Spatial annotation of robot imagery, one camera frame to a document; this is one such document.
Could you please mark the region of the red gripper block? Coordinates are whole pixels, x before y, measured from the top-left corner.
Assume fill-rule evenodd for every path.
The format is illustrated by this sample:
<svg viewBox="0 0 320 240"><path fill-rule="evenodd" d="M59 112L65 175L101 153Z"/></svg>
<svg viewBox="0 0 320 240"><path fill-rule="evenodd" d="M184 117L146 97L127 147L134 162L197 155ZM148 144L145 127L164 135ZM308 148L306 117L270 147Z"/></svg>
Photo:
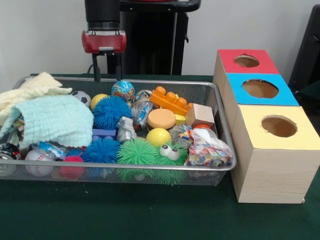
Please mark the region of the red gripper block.
<svg viewBox="0 0 320 240"><path fill-rule="evenodd" d="M115 77L117 81L122 78L122 54L126 50L127 36L124 30L84 30L81 33L83 49L92 54L94 80L101 81L100 68L98 66L98 54L103 51L116 53Z"/></svg>

